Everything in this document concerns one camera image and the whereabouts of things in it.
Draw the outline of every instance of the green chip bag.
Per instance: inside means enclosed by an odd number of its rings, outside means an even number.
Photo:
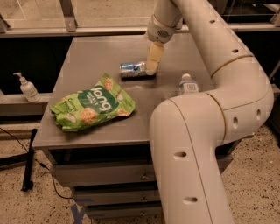
[[[133,99],[105,73],[93,88],[62,98],[50,110],[62,130],[77,131],[129,116],[135,107]]]

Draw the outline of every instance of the drawer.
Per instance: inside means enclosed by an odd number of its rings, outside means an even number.
[[[72,189],[72,195],[80,206],[160,201],[156,181],[75,187]]]
[[[53,165],[52,175],[62,186],[97,186],[155,181],[154,168],[147,161]]]
[[[86,214],[89,219],[118,218],[128,216],[145,216],[161,214],[162,207],[159,202],[132,203],[115,206],[87,206]]]

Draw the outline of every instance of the gray desk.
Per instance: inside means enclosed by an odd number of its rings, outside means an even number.
[[[156,78],[121,80],[119,65],[146,60],[150,44],[145,36],[74,38],[32,144],[47,155],[55,178],[72,188],[76,202],[87,206],[91,218],[160,212],[149,147],[151,113],[160,102],[178,94],[184,73],[190,73],[202,90],[213,87],[190,34],[176,34],[165,45]],[[54,123],[50,105],[91,88],[104,73],[136,101],[135,112],[81,132],[63,133]]]

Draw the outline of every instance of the table top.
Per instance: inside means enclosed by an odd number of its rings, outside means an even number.
[[[150,44],[144,35],[74,38],[32,147],[43,150],[148,144],[151,113],[160,102],[178,94],[182,74],[189,73],[203,91],[213,88],[190,33],[175,34],[164,45],[164,56],[154,79],[122,80],[120,64],[146,60]],[[129,117],[89,129],[63,132],[49,108],[66,95],[90,89],[104,73],[134,99],[135,111]]]

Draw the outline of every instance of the glass panel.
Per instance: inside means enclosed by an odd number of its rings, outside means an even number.
[[[157,0],[72,0],[79,27],[146,26]]]
[[[280,0],[209,0],[228,23],[269,22],[275,11],[271,4]]]
[[[60,0],[1,0],[0,13],[11,28],[65,27]]]

